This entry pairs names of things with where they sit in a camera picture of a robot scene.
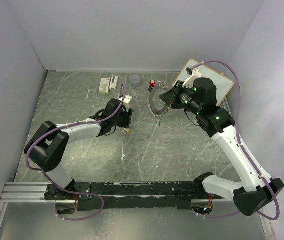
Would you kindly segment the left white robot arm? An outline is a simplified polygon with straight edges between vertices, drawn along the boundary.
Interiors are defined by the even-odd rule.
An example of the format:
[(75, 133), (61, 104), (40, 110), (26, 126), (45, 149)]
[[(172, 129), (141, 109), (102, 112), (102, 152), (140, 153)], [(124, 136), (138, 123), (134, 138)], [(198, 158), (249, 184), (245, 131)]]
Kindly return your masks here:
[(24, 149), (27, 167), (29, 161), (35, 163), (49, 180), (57, 187), (57, 193), (68, 200), (75, 194), (75, 181), (61, 165), (66, 147), (74, 142), (88, 138), (108, 136), (117, 128), (128, 129), (132, 109), (129, 107), (131, 96), (111, 99), (105, 109), (95, 115), (74, 123), (54, 124), (44, 122)]

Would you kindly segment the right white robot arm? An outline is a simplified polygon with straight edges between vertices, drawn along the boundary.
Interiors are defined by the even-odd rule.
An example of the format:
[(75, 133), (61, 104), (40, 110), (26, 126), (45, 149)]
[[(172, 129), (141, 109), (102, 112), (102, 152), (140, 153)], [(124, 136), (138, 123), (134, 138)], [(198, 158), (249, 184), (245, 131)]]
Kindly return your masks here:
[(247, 217), (271, 202), (279, 209), (276, 196), (283, 189), (283, 182), (272, 178), (241, 141), (235, 121), (225, 109), (217, 106), (216, 86), (210, 79), (197, 78), (192, 87), (184, 87), (177, 81), (171, 90), (159, 95), (159, 99), (167, 108), (194, 114), (198, 126), (223, 150), (240, 178), (239, 182), (234, 182), (204, 173), (194, 180), (196, 197), (204, 199), (215, 195), (232, 200), (238, 211)]

